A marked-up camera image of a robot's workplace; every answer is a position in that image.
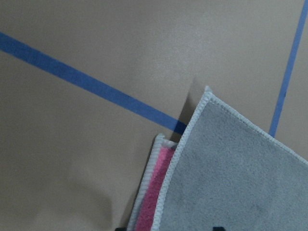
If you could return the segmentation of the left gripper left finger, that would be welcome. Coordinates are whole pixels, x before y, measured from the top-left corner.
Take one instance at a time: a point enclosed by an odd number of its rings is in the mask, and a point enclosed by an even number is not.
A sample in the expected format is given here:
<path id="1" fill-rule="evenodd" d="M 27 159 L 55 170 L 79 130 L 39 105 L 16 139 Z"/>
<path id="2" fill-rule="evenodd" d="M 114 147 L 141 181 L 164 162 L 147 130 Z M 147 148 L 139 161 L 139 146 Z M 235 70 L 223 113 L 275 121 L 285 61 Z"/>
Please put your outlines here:
<path id="1" fill-rule="evenodd" d="M 126 227 L 119 227 L 119 228 L 116 228 L 115 231 L 127 231 L 127 228 Z"/>

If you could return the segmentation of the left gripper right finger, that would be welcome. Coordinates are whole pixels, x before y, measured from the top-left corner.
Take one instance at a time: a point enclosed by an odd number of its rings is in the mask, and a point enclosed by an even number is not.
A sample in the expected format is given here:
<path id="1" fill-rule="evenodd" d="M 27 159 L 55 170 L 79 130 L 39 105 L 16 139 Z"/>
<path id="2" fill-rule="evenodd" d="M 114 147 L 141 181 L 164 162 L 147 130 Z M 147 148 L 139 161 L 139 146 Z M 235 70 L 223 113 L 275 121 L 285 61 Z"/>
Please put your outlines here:
<path id="1" fill-rule="evenodd" d="M 213 227 L 212 231 L 226 231 L 224 227 Z"/>

